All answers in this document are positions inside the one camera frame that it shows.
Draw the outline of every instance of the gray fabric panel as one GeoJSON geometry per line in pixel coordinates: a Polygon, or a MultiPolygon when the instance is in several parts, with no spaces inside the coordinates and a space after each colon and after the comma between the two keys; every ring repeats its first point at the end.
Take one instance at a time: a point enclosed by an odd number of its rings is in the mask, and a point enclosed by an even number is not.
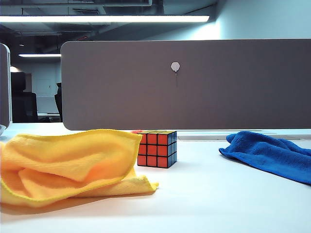
{"type": "Polygon", "coordinates": [[[9,83],[10,53],[8,48],[0,43],[0,125],[8,127],[10,124],[11,96],[9,83]]]}
{"type": "Polygon", "coordinates": [[[311,128],[310,39],[67,42],[61,53],[72,130],[311,128]]]}

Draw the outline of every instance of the ceiling light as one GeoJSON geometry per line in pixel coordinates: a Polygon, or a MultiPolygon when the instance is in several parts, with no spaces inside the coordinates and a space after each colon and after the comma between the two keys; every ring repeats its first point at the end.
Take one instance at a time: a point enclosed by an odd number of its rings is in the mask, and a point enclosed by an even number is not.
{"type": "Polygon", "coordinates": [[[16,72],[21,72],[21,70],[16,68],[16,67],[14,67],[14,66],[10,66],[10,72],[16,73],[16,72]]]}
{"type": "Polygon", "coordinates": [[[19,54],[20,57],[61,57],[61,54],[19,54]]]}
{"type": "Polygon", "coordinates": [[[0,23],[5,22],[207,22],[209,16],[0,16],[0,23]]]}

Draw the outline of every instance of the desk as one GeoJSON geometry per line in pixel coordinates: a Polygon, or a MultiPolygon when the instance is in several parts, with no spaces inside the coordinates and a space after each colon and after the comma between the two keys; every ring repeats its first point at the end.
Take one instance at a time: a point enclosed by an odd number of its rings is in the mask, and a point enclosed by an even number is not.
{"type": "Polygon", "coordinates": [[[59,113],[38,113],[38,119],[48,117],[51,122],[59,122],[60,115],[59,113]]]}
{"type": "MultiPolygon", "coordinates": [[[[74,133],[62,123],[12,124],[0,140],[21,132],[74,133]]],[[[294,142],[311,148],[311,140],[294,142]]],[[[178,161],[171,168],[136,166],[137,174],[159,182],[154,194],[72,199],[71,207],[40,214],[17,215],[2,208],[1,232],[310,233],[311,186],[228,160],[218,152],[228,145],[223,140],[179,140],[178,161]]]]}

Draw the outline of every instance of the office chair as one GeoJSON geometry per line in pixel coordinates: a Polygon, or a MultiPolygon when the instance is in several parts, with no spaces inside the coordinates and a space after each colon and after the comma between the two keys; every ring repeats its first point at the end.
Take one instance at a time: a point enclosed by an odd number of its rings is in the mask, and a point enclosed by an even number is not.
{"type": "Polygon", "coordinates": [[[63,122],[63,104],[62,104],[62,83],[57,83],[57,94],[54,95],[56,106],[60,116],[60,122],[63,122]]]}
{"type": "Polygon", "coordinates": [[[36,95],[26,89],[25,73],[11,73],[13,123],[38,122],[36,95]]]}

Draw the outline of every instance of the towel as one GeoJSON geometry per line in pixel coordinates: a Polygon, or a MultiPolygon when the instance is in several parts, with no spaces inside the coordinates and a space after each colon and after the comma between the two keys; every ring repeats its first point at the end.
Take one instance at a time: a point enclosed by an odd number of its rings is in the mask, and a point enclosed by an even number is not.
{"type": "Polygon", "coordinates": [[[158,183],[133,168],[140,140],[116,130],[18,134],[0,144],[1,203],[42,207],[70,197],[154,192],[158,183]]]}
{"type": "Polygon", "coordinates": [[[227,136],[231,143],[219,152],[263,171],[311,184],[311,150],[285,139],[248,131],[227,136]]]}

